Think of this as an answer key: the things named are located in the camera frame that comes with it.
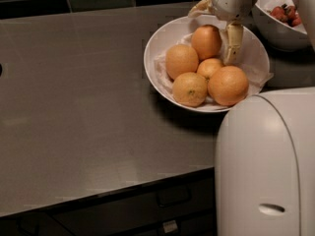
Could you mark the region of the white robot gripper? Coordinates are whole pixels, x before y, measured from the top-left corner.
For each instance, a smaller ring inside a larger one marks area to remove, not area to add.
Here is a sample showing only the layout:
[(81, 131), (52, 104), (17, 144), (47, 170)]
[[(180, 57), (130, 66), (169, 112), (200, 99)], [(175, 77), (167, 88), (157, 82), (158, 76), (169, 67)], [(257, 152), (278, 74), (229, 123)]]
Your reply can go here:
[[(201, 0), (193, 6), (189, 18), (214, 14), (222, 21), (240, 21), (247, 17), (257, 0)], [(243, 39), (243, 25), (239, 22), (228, 22), (221, 31), (224, 45), (223, 63), (233, 64), (240, 51)]]

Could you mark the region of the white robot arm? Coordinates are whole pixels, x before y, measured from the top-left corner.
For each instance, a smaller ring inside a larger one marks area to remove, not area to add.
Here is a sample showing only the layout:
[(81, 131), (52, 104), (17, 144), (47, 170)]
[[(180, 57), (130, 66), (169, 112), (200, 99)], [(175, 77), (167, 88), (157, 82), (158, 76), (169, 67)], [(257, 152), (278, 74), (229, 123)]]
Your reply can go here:
[(241, 101), (222, 120), (218, 236), (315, 236), (314, 68), (312, 50), (283, 59), (284, 88)]

